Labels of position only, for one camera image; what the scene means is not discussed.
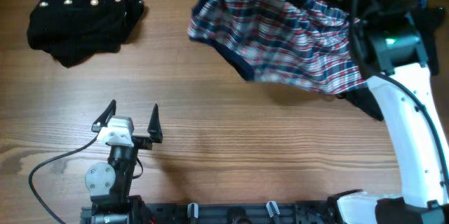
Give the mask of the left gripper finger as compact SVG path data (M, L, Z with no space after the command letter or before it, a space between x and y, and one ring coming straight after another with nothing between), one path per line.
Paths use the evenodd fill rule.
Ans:
M109 120L116 114L116 101L112 100L106 110L93 122L92 129L106 127Z
M151 118L149 120L149 125L147 127L147 132L151 137L161 137L162 129L159 120L159 106L157 104L154 105Z

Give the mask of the red blue plaid garment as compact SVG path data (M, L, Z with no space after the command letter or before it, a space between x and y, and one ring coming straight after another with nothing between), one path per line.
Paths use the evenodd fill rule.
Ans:
M246 81L338 94L366 87L349 52L349 15L322 0L199 0L188 37Z

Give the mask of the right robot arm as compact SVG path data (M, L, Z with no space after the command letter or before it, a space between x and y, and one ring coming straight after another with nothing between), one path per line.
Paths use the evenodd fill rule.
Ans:
M380 107L401 175L399 196L337 198L340 223L447 223L448 142L412 9L421 0L351 0L349 45Z

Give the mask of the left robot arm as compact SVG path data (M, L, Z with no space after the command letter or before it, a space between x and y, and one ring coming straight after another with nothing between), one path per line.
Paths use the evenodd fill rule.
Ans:
M81 223L155 223L156 216L140 195L130 196L130 187L138 175L135 166L140 150L151 150L161 143L163 133L159 121L159 106L155 105L147 128L148 136L135 136L133 120L116 115L116 101L93 122L91 131L97 140L110 148L106 162L92 165L85 174L85 186L92 205L82 208Z

